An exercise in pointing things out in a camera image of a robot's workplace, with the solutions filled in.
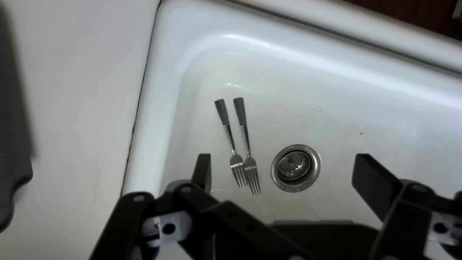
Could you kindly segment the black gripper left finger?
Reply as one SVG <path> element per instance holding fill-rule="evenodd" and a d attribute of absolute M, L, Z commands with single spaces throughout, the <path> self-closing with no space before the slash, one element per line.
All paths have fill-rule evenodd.
<path fill-rule="evenodd" d="M 211 195 L 211 156 L 201 153 L 190 179 L 123 195 L 89 260 L 156 260 L 177 244 L 192 260 L 309 260 L 309 251 L 231 200 Z"/>

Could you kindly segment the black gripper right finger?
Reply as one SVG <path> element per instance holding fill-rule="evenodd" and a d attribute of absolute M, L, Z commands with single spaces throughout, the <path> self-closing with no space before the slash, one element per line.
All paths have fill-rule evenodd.
<path fill-rule="evenodd" d="M 355 156 L 352 186 L 382 222 L 371 260 L 430 260 L 427 241 L 462 260 L 460 192 L 440 196 L 417 180 L 397 177 L 368 153 Z"/>

